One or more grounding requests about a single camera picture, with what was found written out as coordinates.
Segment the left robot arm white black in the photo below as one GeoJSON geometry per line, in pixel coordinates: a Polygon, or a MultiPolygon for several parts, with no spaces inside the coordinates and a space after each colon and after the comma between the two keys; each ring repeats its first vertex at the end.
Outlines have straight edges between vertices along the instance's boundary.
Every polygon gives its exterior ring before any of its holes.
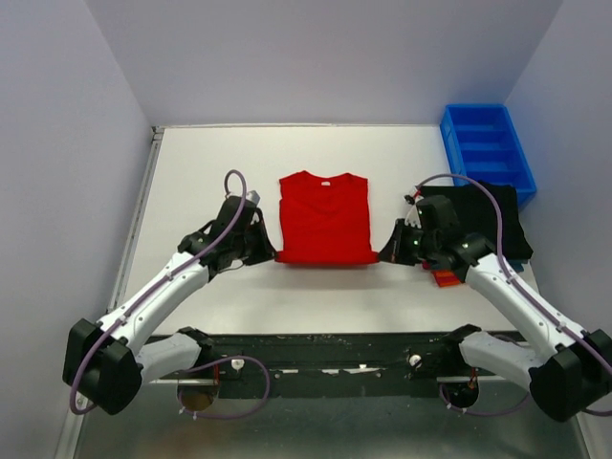
{"type": "Polygon", "coordinates": [[[173,373],[200,378],[226,362],[204,332],[185,327],[152,341],[159,325],[191,295],[236,262],[271,261],[259,197],[226,198],[217,217],[184,237],[154,278],[133,297],[95,322],[81,319],[70,330],[62,379],[70,388],[70,408],[85,397],[109,415],[123,411],[141,387],[173,373]]]}

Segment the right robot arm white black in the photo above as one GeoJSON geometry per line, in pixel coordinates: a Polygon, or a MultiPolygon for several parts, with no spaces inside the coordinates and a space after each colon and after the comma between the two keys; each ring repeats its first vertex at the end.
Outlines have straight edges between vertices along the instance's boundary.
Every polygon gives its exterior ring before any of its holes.
{"type": "Polygon", "coordinates": [[[487,370],[528,391],[558,422],[610,394],[611,338],[604,331],[587,332],[512,272],[487,238],[464,232],[447,197],[429,196],[414,207],[418,224],[398,219],[380,261],[406,266],[428,262],[453,272],[527,342],[521,347],[478,327],[461,327],[439,354],[447,372],[487,370]]]}

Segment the red t shirt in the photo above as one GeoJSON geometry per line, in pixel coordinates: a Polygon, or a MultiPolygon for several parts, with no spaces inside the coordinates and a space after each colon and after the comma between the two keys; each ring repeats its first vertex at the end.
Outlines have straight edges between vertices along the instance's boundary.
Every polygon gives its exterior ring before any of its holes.
{"type": "Polygon", "coordinates": [[[279,263],[359,266],[378,262],[371,245],[368,180],[306,170],[279,180],[279,263]]]}

